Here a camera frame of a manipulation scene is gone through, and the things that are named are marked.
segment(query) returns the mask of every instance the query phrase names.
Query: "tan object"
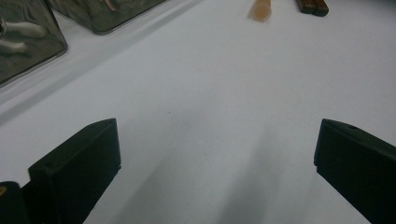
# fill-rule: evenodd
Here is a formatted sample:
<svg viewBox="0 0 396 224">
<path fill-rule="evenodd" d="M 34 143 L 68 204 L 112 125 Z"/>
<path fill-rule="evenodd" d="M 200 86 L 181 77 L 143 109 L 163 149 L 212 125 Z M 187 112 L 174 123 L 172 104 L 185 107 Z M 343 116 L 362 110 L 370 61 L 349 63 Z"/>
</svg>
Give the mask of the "tan object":
<svg viewBox="0 0 396 224">
<path fill-rule="evenodd" d="M 254 21 L 266 21 L 271 15 L 271 0 L 256 0 L 249 17 Z"/>
</svg>

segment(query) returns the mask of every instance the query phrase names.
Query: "white table surface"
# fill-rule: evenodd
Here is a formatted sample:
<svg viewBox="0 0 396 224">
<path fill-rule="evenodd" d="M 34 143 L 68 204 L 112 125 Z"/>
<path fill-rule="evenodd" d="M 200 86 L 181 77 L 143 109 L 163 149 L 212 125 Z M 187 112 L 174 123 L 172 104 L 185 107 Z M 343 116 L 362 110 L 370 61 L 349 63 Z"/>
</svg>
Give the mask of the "white table surface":
<svg viewBox="0 0 396 224">
<path fill-rule="evenodd" d="M 122 169 L 85 223 L 368 223 L 313 164 L 322 119 L 396 145 L 396 1 L 173 0 L 0 90 L 0 181 L 116 118 Z"/>
</svg>

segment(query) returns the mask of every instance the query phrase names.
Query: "object in container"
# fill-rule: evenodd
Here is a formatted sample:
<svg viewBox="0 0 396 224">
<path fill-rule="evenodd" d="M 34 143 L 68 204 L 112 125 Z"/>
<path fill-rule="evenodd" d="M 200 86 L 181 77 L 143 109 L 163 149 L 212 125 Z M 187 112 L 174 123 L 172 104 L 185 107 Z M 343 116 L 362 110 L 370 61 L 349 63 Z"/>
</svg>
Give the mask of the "object in container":
<svg viewBox="0 0 396 224">
<path fill-rule="evenodd" d="M 0 85 L 66 49 L 64 36 L 45 0 L 0 2 Z"/>
<path fill-rule="evenodd" d="M 49 0 L 51 6 L 98 35 L 105 35 L 165 0 Z"/>
</svg>

